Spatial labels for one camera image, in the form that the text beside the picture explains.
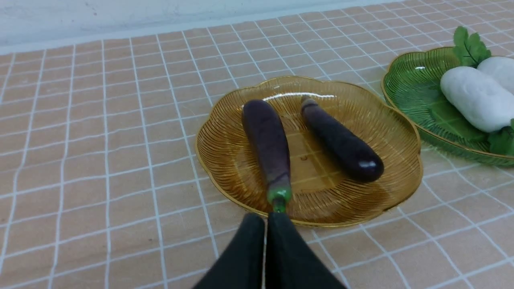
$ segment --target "white grid line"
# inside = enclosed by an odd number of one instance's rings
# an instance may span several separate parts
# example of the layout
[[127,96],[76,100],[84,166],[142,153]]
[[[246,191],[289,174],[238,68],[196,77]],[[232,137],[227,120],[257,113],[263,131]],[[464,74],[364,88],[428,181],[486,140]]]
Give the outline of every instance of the white grid line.
[[[105,173],[109,174],[109,130],[107,127],[107,91],[105,87],[105,50],[104,41],[102,40],[102,73],[103,73],[103,130],[104,130],[104,146],[105,146]],[[109,175],[105,177],[105,237],[107,238],[107,254],[105,256],[105,276],[104,276],[104,288],[109,288],[109,273],[111,272],[111,215],[109,210],[111,207],[111,179]]]
[[[138,99],[139,99],[141,122],[143,125],[144,142],[145,142],[145,146],[146,146],[146,158],[148,160],[149,167],[152,167],[152,157],[150,156],[150,145],[148,144],[148,134],[146,133],[146,125],[145,125],[144,112],[143,112],[143,103],[141,101],[141,93],[139,90],[139,83],[137,81],[138,76],[137,76],[137,69],[136,69],[136,60],[134,59],[134,49],[132,46],[131,46],[131,52],[132,52],[132,64],[134,65],[134,77],[136,78],[136,89],[137,89],[137,95],[138,95]],[[166,270],[166,261],[164,259],[164,244],[163,244],[163,238],[162,238],[162,227],[160,224],[160,218],[158,217],[159,216],[159,207],[157,206],[157,195],[155,192],[155,181],[154,181],[153,169],[150,169],[150,184],[152,186],[152,198],[154,201],[155,221],[157,224],[157,234],[159,236],[160,263],[161,263],[162,277],[166,280],[168,271]],[[167,283],[164,284],[164,289],[168,289]]]
[[[41,70],[39,73],[39,79],[41,79],[41,75],[43,75],[43,65],[45,63],[45,55],[46,55],[46,51],[43,52],[43,58],[41,60]],[[2,270],[4,268],[5,255],[7,253],[7,245],[9,242],[9,231],[11,228],[12,220],[14,219],[14,212],[16,210],[16,195],[17,195],[17,189],[18,189],[18,177],[22,171],[23,165],[25,164],[25,160],[27,158],[27,148],[29,146],[29,141],[30,141],[32,118],[34,117],[34,111],[35,111],[36,102],[38,100],[38,94],[39,94],[39,83],[38,83],[38,87],[36,89],[34,100],[32,103],[32,114],[30,115],[29,129],[28,129],[27,137],[25,139],[25,150],[23,152],[22,162],[21,162],[20,166],[18,167],[18,169],[16,170],[16,173],[14,174],[14,178],[13,178],[13,184],[12,184],[13,196],[12,196],[11,212],[9,214],[9,221],[7,222],[7,226],[6,226],[5,232],[4,232],[4,243],[2,245],[2,254],[0,256],[0,275],[2,274]]]
[[2,89],[0,89],[0,105],[2,104],[2,102],[4,100],[5,88],[7,87],[7,81],[9,80],[9,77],[11,76],[12,65],[14,64],[15,59],[16,59],[16,54],[11,56],[11,64],[9,65],[9,69],[7,70],[7,75],[5,75],[4,84],[2,85]]
[[[74,64],[75,64],[75,57],[72,57],[71,66],[73,67]],[[73,76],[74,76],[74,71],[72,69],[71,70],[71,78],[73,78]],[[55,246],[55,249],[53,252],[53,266],[52,266],[52,269],[50,270],[50,276],[48,277],[48,289],[52,289],[53,276],[56,272],[56,267],[57,267],[57,264],[59,261],[59,245],[58,245],[58,243],[61,239],[61,216],[62,216],[62,211],[63,211],[63,207],[64,207],[64,164],[66,162],[66,157],[68,156],[68,144],[69,144],[68,139],[69,139],[69,127],[70,127],[69,115],[70,115],[70,111],[71,111],[71,101],[72,101],[71,92],[73,91],[73,81],[69,82],[69,86],[70,86],[70,89],[69,89],[70,93],[68,96],[68,109],[66,112],[66,136],[64,138],[64,155],[61,160],[61,184],[60,184],[60,188],[59,188],[59,209],[58,209],[57,218],[56,218],[56,246]]]

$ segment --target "gold plate rim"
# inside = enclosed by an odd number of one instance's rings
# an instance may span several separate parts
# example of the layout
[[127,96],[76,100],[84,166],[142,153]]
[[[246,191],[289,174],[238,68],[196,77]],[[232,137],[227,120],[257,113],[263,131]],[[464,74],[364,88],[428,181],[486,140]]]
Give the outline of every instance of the gold plate rim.
[[237,91],[241,91],[241,90],[244,90],[244,89],[251,89],[251,88],[258,88],[260,86],[264,86],[266,85],[266,83],[268,82],[272,82],[272,81],[279,81],[279,80],[282,80],[282,79],[303,79],[303,80],[308,80],[308,81],[314,81],[314,82],[318,82],[318,83],[340,83],[340,84],[346,84],[346,85],[352,85],[352,86],[355,86],[355,87],[358,87],[368,93],[370,93],[371,95],[374,96],[374,98],[376,99],[376,101],[378,101],[380,103],[380,105],[383,105],[384,107],[386,107],[387,109],[393,111],[394,113],[396,113],[397,115],[399,115],[401,118],[403,118],[404,120],[407,121],[407,123],[410,124],[410,126],[412,127],[413,129],[413,132],[416,136],[416,145],[417,145],[417,153],[416,153],[416,158],[417,158],[417,162],[419,163],[419,173],[418,173],[418,179],[416,180],[416,184],[417,186],[415,186],[415,189],[410,192],[409,194],[406,195],[406,197],[404,197],[403,199],[401,199],[397,204],[394,204],[392,205],[391,207],[388,207],[386,209],[384,209],[383,211],[380,211],[376,214],[373,214],[373,215],[369,215],[367,216],[366,218],[362,219],[361,221],[359,222],[353,222],[353,223],[344,223],[344,222],[340,222],[340,223],[315,223],[315,222],[306,222],[306,221],[299,221],[299,220],[295,220],[295,219],[291,219],[292,223],[295,224],[295,225],[299,225],[299,226],[303,226],[303,227],[318,227],[318,228],[339,228],[339,227],[350,227],[350,226],[355,226],[355,225],[358,225],[358,224],[362,224],[362,223],[365,223],[367,221],[370,221],[382,214],[384,214],[385,212],[393,209],[393,208],[396,208],[397,206],[401,205],[402,203],[404,203],[405,201],[407,201],[416,191],[417,189],[419,188],[419,186],[421,185],[421,181],[423,179],[423,175],[424,175],[424,168],[423,168],[423,161],[421,159],[421,138],[420,138],[420,135],[419,135],[419,132],[418,130],[416,129],[416,126],[415,124],[412,122],[412,120],[410,120],[404,113],[402,113],[399,109],[395,108],[395,107],[392,107],[392,106],[389,106],[387,105],[379,96],[377,96],[375,93],[369,91],[368,89],[360,86],[360,85],[357,85],[357,84],[353,84],[353,83],[349,83],[349,82],[344,82],[344,81],[321,81],[321,80],[317,80],[317,79],[314,79],[314,78],[310,78],[310,77],[305,77],[305,76],[280,76],[280,77],[275,77],[275,78],[271,78],[271,79],[268,79],[268,80],[265,80],[257,85],[254,85],[254,86],[246,86],[246,87],[241,87],[241,88],[237,88],[237,89],[234,89],[232,90],[231,92],[229,93],[226,93],[223,97],[221,97],[217,102],[216,104],[214,104],[212,106],[212,109],[211,109],[211,112],[209,113],[208,117],[207,117],[207,120],[204,122],[204,124],[201,125],[200,129],[198,130],[198,133],[196,134],[196,138],[195,138],[195,144],[194,144],[194,147],[195,147],[195,153],[196,153],[196,156],[198,157],[198,161],[200,162],[201,166],[204,168],[205,172],[207,173],[207,175],[209,176],[209,179],[211,180],[211,182],[213,183],[213,185],[216,187],[216,189],[218,189],[218,191],[220,191],[220,193],[225,196],[227,199],[229,199],[230,201],[232,201],[233,203],[237,204],[238,206],[242,207],[243,209],[245,209],[246,211],[249,211],[249,212],[253,212],[253,213],[256,213],[262,217],[265,217],[267,218],[268,217],[268,213],[266,212],[263,212],[263,211],[260,211],[260,210],[256,210],[248,205],[245,205],[243,203],[241,203],[240,201],[238,201],[237,199],[233,198],[229,193],[227,193],[217,182],[216,180],[214,179],[214,176],[212,175],[211,171],[209,170],[209,168],[207,167],[207,165],[205,164],[201,154],[199,153],[199,150],[198,150],[198,136],[199,136],[199,132],[202,131],[204,129],[204,126],[211,120],[211,116],[214,112],[214,108],[221,102],[222,99],[224,99],[225,97],[237,92]]
[[[396,110],[399,110],[399,108],[396,106],[396,104],[394,103],[392,98],[388,95],[388,93],[386,91],[386,88],[385,88],[385,85],[384,85],[384,80],[386,79],[386,76],[389,74],[391,66],[393,66],[395,61],[397,61],[400,57],[405,57],[406,55],[427,54],[427,53],[429,53],[431,51],[436,51],[436,50],[440,50],[440,49],[450,49],[450,48],[453,48],[453,47],[451,47],[451,46],[443,46],[443,47],[433,48],[433,49],[430,49],[430,50],[427,50],[427,51],[411,51],[411,52],[406,52],[406,53],[400,54],[397,57],[395,57],[393,59],[393,61],[391,61],[389,66],[387,67],[387,70],[385,71],[385,74],[382,77],[382,80],[380,81],[380,88],[382,89],[382,93],[384,93],[384,97],[387,99],[387,101],[389,103],[389,106],[393,107]],[[463,149],[463,150],[466,150],[468,152],[472,152],[472,153],[476,153],[476,154],[480,154],[480,155],[484,155],[484,156],[489,156],[489,157],[505,159],[505,160],[514,160],[514,156],[493,154],[493,153],[489,153],[489,152],[484,152],[484,151],[479,151],[479,150],[476,150],[476,149],[468,148],[468,147],[466,147],[466,146],[464,146],[464,145],[462,145],[460,143],[448,140],[446,138],[441,137],[440,135],[434,134],[433,132],[425,129],[424,127],[418,125],[417,123],[415,123],[413,121],[411,121],[411,122],[414,124],[414,126],[416,128],[422,130],[423,132],[425,132],[425,133],[427,133],[427,134],[429,134],[429,135],[431,135],[431,136],[433,136],[433,137],[435,137],[435,138],[437,138],[437,139],[439,139],[439,140],[441,140],[443,142],[446,142],[446,143],[448,143],[450,145],[456,146],[456,147],[458,147],[460,149]]]

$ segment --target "amber glass plate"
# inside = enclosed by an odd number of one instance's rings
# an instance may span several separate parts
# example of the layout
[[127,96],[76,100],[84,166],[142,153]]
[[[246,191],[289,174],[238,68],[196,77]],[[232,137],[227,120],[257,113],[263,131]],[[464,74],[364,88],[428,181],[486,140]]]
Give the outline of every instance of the amber glass plate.
[[[382,158],[382,177],[361,184],[340,171],[305,126],[300,99],[310,95]],[[241,207],[266,216],[265,185],[241,124],[242,106],[264,99],[282,119],[291,155],[293,197],[287,213],[304,226],[354,225],[400,204],[423,176],[413,123],[366,89],[344,82],[279,77],[225,95],[198,132],[196,153],[216,187]]]

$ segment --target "radish leaf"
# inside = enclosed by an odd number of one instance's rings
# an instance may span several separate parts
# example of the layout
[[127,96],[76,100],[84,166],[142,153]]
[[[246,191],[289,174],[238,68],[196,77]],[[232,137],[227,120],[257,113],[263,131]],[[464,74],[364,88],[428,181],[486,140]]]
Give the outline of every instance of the radish leaf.
[[491,51],[480,40],[478,33],[469,35],[468,29],[458,26],[453,34],[453,53],[462,66],[476,68],[482,61],[491,57]]
[[514,155],[514,118],[510,126],[489,134],[489,151],[493,154]]

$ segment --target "white wall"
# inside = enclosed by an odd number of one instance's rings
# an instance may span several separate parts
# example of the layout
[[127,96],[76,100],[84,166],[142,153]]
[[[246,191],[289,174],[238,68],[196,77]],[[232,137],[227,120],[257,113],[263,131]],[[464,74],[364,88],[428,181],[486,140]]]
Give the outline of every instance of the white wall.
[[174,25],[266,19],[391,0],[1,0],[0,46]]

